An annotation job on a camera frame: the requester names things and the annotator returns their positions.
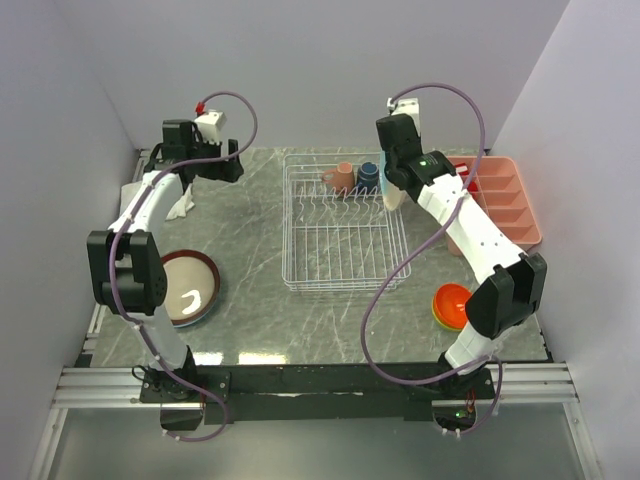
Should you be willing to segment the white folded cloth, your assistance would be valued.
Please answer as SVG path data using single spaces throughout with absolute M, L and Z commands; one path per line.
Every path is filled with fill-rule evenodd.
M 162 224 L 184 218 L 193 206 L 192 185 L 183 187 L 176 176 L 129 183 L 120 190 L 119 213 L 136 223 Z

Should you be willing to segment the pink compartment organizer tray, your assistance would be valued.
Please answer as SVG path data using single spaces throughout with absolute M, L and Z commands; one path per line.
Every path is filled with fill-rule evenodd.
M 474 200 L 501 232 L 522 250 L 542 241 L 516 163 L 509 157 L 484 156 L 474 175 L 479 192 Z

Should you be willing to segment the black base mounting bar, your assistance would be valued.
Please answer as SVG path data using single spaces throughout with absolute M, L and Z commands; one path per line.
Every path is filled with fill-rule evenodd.
M 425 386 L 392 383 L 365 364 L 198 366 L 187 378 L 216 397 L 208 399 L 165 373 L 147 371 L 139 400 L 177 405 L 180 413 L 163 413 L 163 424 L 192 430 L 223 419 L 430 421 L 435 401 L 491 400 L 497 392 L 488 368 Z

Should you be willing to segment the orange plastic bowl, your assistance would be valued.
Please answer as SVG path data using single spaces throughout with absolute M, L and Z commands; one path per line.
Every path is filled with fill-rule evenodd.
M 446 329 L 461 331 L 468 322 L 465 306 L 471 296 L 470 290 L 456 283 L 440 286 L 432 299 L 435 320 Z

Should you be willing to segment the dark blue mug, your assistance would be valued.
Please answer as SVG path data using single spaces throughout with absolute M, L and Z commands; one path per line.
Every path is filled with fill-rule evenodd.
M 373 162 L 364 162 L 357 170 L 356 190 L 359 193 L 374 192 L 379 183 L 379 168 Z

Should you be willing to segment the brown rimmed plate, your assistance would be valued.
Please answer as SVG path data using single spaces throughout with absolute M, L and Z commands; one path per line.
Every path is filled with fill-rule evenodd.
M 167 276 L 164 305 L 175 328 L 202 321 L 215 306 L 221 287 L 216 263 L 206 254 L 182 249 L 162 257 Z

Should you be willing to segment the pink printed mug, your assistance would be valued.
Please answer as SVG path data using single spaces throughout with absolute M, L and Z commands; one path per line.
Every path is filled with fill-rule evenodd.
M 353 165 L 341 162 L 335 168 L 325 171 L 321 180 L 336 193 L 349 193 L 355 187 Z

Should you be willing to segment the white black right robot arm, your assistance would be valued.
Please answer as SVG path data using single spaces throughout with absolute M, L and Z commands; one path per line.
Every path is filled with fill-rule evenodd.
M 538 310 L 547 263 L 504 236 L 443 153 L 422 151 L 409 115 L 384 117 L 376 121 L 376 128 L 386 179 L 441 225 L 478 282 L 465 304 L 467 324 L 444 353 L 448 367 L 437 376 L 444 395 L 460 398 L 473 385 L 471 372 L 489 361 L 501 334 Z

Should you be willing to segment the cream and blue plate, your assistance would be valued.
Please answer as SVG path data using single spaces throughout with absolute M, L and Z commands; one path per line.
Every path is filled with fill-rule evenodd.
M 395 186 L 388 178 L 385 173 L 385 168 L 387 166 L 386 161 L 386 153 L 384 151 L 380 152 L 379 157 L 379 191 L 382 195 L 382 200 L 385 208 L 388 211 L 395 211 L 398 209 L 405 199 L 405 192 L 401 191 L 397 186 Z

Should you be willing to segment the white wire dish rack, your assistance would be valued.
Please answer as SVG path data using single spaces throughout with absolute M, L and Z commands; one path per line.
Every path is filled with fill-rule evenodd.
M 283 160 L 282 279 L 292 291 L 371 291 L 408 255 L 402 213 L 378 187 L 340 193 L 324 180 L 341 163 L 357 171 L 378 153 L 288 154 Z

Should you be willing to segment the red white cup in tray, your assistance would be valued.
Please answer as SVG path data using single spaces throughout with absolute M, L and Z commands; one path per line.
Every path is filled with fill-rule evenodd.
M 465 178 L 469 176 L 470 168 L 466 163 L 457 163 L 454 165 L 456 173 Z

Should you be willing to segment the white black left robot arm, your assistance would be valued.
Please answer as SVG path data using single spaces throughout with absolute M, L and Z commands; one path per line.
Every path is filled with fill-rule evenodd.
M 222 141 L 223 113 L 166 120 L 139 189 L 120 217 L 87 238 L 96 302 L 120 315 L 148 353 L 147 381 L 164 383 L 176 401 L 193 399 L 200 378 L 190 348 L 176 333 L 164 301 L 168 280 L 154 236 L 196 177 L 236 182 L 244 173 L 236 140 Z

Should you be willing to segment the yellow-green plastic bowl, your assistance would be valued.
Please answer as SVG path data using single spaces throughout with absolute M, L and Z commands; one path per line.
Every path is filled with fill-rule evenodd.
M 461 331 L 468 322 L 465 305 L 453 300 L 434 298 L 432 314 L 440 326 L 451 331 Z

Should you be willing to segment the aluminium frame rail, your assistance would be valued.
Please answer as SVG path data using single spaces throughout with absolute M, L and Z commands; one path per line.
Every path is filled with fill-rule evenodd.
M 197 180 L 195 209 L 164 224 L 162 252 L 193 249 L 221 272 L 213 310 L 179 331 L 214 393 L 163 394 L 134 330 L 106 314 L 88 368 L 63 371 L 53 409 L 71 425 L 49 469 L 63 479 L 595 479 L 568 368 L 535 319 L 503 337 L 465 385 L 419 387 L 455 336 L 436 289 L 474 285 L 468 263 L 412 202 L 339 198 L 321 173 L 376 149 L 258 148 L 233 184 Z

